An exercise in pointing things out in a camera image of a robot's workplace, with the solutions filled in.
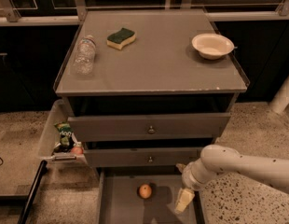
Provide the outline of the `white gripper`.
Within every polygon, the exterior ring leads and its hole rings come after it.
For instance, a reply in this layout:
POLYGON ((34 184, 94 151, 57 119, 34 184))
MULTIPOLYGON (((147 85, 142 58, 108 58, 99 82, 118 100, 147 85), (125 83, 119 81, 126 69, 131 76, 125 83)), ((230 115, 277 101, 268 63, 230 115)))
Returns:
POLYGON ((201 160, 190 162, 188 165, 177 163, 176 168, 182 174, 182 183, 188 189, 179 189, 175 202, 176 214, 183 213, 193 201, 195 193, 193 190, 203 189, 210 181, 210 172, 201 160))

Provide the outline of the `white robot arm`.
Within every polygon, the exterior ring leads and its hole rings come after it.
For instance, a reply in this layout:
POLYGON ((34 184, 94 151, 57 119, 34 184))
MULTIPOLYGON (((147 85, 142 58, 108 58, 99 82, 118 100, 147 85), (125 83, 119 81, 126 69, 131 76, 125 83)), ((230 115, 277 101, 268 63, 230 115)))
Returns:
POLYGON ((201 198, 209 223, 289 222, 289 77, 269 103, 236 103, 217 143, 178 168, 179 211, 201 198))

